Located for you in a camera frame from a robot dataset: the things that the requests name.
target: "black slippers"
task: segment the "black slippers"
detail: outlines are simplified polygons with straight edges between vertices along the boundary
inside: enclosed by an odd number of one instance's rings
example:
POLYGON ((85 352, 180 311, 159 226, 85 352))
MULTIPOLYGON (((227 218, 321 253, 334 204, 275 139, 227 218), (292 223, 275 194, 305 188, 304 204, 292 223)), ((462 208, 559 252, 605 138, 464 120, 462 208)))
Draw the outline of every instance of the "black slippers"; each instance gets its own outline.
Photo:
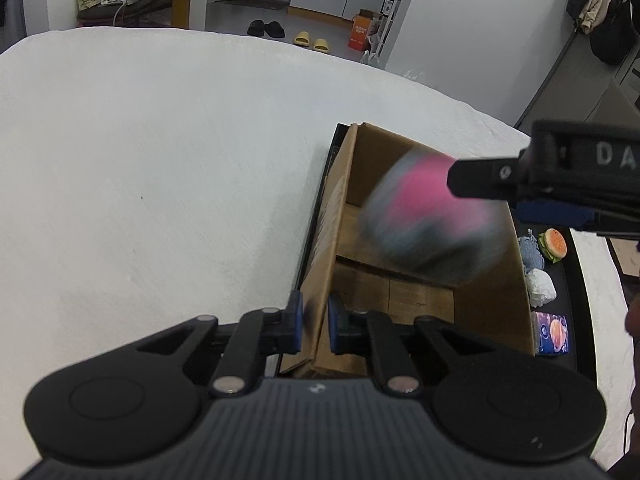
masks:
POLYGON ((264 21, 263 20, 253 20, 246 33, 249 36, 257 36, 261 38, 264 36, 264 21))
POLYGON ((264 26, 264 31, 271 38, 284 38, 284 29, 278 22, 267 23, 264 26))
POLYGON ((284 29, 278 22, 271 22, 265 25, 263 20, 253 20, 246 33, 249 36, 261 38, 265 32, 271 38, 284 38, 284 29))

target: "black tray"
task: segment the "black tray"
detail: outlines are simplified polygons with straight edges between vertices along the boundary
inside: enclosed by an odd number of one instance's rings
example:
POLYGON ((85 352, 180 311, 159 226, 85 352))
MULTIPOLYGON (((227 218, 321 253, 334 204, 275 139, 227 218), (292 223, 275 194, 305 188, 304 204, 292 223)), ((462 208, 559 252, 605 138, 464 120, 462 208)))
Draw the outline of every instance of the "black tray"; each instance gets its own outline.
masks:
MULTIPOLYGON (((521 224, 513 218, 518 236, 526 236, 529 229, 536 238, 550 227, 542 224, 521 224)), ((566 256, 558 263, 545 260, 545 272, 551 276, 558 296, 555 300, 534 308, 533 311, 548 312, 564 316, 569 329, 569 353, 557 356, 540 356, 541 359, 552 359, 557 364, 576 370, 585 377, 596 382, 596 352, 593 342, 593 326, 587 290, 584 287, 582 269, 574 239, 567 228, 556 227, 564 237, 567 246, 566 256)))
MULTIPOLYGON (((296 278, 295 288, 300 288, 302 281, 306 275, 306 265, 311 254, 314 242, 314 234, 316 232, 316 224, 318 223, 318 213, 322 202, 322 190, 324 189, 324 181, 334 163, 335 157, 344 142, 349 127, 345 124, 338 124, 334 138, 332 139, 329 153, 327 155, 322 178, 316 194, 314 209, 311 213, 311 220, 306 234, 306 241, 302 251, 302 257, 298 264, 298 275, 296 278)), ((530 228, 534 234, 548 229, 548 226, 522 224, 514 219, 518 236, 525 235, 530 228)), ((587 292, 584 288, 584 280, 582 278, 582 269, 580 261, 575 251, 574 240, 568 230, 560 229, 567 243, 567 256, 558 264, 549 264, 545 270, 551 276, 554 286, 558 293, 558 297, 552 302, 540 307, 541 312, 550 312, 553 314, 562 314, 566 317, 569 325, 569 344, 570 353, 564 356, 549 357, 555 360, 559 365, 577 370, 585 377, 596 382, 596 357, 595 347, 593 343, 593 328, 591 326, 591 312, 589 310, 589 301, 587 292)))

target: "screw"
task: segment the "screw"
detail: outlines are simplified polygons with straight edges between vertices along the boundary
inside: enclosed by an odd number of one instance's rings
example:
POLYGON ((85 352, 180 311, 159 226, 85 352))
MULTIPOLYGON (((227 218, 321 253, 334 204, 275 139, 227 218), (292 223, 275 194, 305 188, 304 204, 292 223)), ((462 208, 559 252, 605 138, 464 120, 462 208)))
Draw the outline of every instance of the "screw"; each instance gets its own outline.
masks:
POLYGON ((213 389, 221 394, 236 394, 244 388, 244 380, 233 375, 218 377, 213 381, 213 389))
POLYGON ((510 166, 503 166, 500 168, 500 179, 501 180, 507 180, 508 177, 511 174, 511 167, 510 166))
POLYGON ((398 375, 391 377, 386 383, 386 387, 398 394, 410 394, 420 387, 420 383, 415 377, 398 375))
POLYGON ((321 394, 326 391, 326 386, 324 386, 324 384, 317 383, 314 386, 309 386, 309 391, 312 394, 321 394))

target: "yellow slippers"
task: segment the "yellow slippers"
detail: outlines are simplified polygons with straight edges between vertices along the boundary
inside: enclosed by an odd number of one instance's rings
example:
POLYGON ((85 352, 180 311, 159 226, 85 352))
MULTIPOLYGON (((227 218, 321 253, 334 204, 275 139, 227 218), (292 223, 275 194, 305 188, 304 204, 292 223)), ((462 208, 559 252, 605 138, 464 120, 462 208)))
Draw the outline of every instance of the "yellow slippers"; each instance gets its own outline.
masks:
POLYGON ((293 44, 298 46, 309 46, 311 44, 311 39, 309 38, 309 33, 303 30, 296 34, 296 37, 293 38, 293 44))
POLYGON ((317 40, 314 41, 314 46, 312 47, 313 50, 317 50, 318 52, 324 52, 325 54, 329 53, 329 44, 326 42, 326 40, 323 40, 322 38, 318 38, 317 40))

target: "blue cloth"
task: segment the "blue cloth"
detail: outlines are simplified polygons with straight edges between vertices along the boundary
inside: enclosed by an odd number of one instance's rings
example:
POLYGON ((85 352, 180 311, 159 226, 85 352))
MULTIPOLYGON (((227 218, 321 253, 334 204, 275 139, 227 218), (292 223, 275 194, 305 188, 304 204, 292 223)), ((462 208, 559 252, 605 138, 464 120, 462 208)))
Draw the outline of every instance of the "blue cloth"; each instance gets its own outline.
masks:
POLYGON ((518 246, 520 247, 520 256, 522 257, 525 274, 533 269, 545 269, 545 259, 538 248, 538 241, 531 229, 529 229, 528 236, 518 238, 518 246))
POLYGON ((525 224, 581 228, 593 221, 593 209, 556 200, 530 200, 516 204, 516 216, 525 224))

